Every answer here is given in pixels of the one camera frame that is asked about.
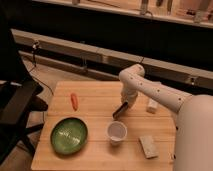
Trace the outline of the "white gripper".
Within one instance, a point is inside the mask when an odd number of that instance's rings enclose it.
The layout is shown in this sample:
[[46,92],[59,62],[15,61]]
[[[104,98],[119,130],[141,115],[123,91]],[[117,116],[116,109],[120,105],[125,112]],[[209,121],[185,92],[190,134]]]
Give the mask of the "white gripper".
[[131,109],[134,106],[134,103],[137,97],[138,97],[138,92],[135,89],[127,85],[123,85],[122,91],[121,91],[121,102],[122,103],[126,102],[128,109]]

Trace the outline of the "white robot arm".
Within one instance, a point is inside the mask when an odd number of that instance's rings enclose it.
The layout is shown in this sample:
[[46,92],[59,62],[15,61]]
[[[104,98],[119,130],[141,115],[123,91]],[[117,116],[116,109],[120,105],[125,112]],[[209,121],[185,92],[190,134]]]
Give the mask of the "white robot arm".
[[213,171],[213,96],[193,95],[144,75],[140,64],[119,73],[122,101],[133,105],[142,92],[176,114],[173,171]]

